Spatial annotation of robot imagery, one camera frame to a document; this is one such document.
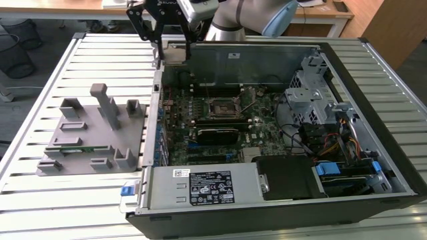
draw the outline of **black mesh bin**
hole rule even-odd
[[[37,49],[43,42],[31,19],[2,18],[0,25],[9,34],[19,36],[19,43],[26,50]]]
[[[37,70],[17,35],[0,34],[0,70],[11,79],[22,79]]]

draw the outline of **green circuit board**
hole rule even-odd
[[[189,90],[171,89],[166,92],[166,126],[169,135],[169,165],[183,166],[194,164],[191,157],[229,155],[228,163],[244,163],[242,149],[260,147],[262,156],[286,155],[288,148],[277,126],[273,114],[278,100],[277,93],[257,95],[258,87],[246,88],[240,96],[238,108],[242,111],[237,118],[245,118],[252,122],[250,131],[241,131],[238,141],[232,145],[199,146],[197,133],[193,126],[195,119],[213,118],[210,103],[232,101],[225,97],[194,97]]]

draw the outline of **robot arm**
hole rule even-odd
[[[147,24],[143,19],[143,11],[147,10],[150,15],[157,21],[155,27]],[[159,58],[166,58],[162,43],[162,34],[166,25],[181,25],[182,31],[186,37],[186,59],[190,59],[190,44],[197,41],[203,41],[210,30],[213,22],[213,15],[209,19],[205,19],[198,14],[190,12],[190,19],[199,20],[201,24],[195,30],[190,28],[189,20],[186,19],[186,13],[183,14],[182,7],[177,0],[143,0],[131,1],[127,6],[127,16],[134,25],[135,31],[139,37],[145,41],[151,41],[153,46],[158,49]]]
[[[166,58],[162,44],[165,26],[181,25],[189,60],[190,46],[206,39],[211,24],[214,30],[230,32],[245,27],[265,36],[278,37],[292,23],[297,8],[297,0],[143,0],[130,2],[127,16],[139,37],[145,41],[150,40],[158,49],[162,60]],[[154,28],[145,23],[143,10],[157,20]],[[193,30],[190,23],[199,21],[198,28]]]

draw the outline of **slotted aluminum table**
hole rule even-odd
[[[183,38],[166,36],[166,39]],[[249,37],[250,41],[266,41]],[[358,39],[280,38],[270,41],[329,42],[404,151],[427,179],[427,109],[370,44]],[[0,239],[146,239],[119,211],[121,187],[141,172],[94,175],[35,175],[51,140],[65,97],[85,105],[94,83],[106,83],[118,104],[150,104],[153,47],[133,34],[89,34],[75,38],[0,162]],[[336,82],[346,100],[345,91]],[[397,209],[348,225],[250,232],[199,239],[427,239],[427,205]]]

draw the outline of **white cable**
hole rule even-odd
[[[6,89],[43,89],[43,86],[14,86],[7,87]]]

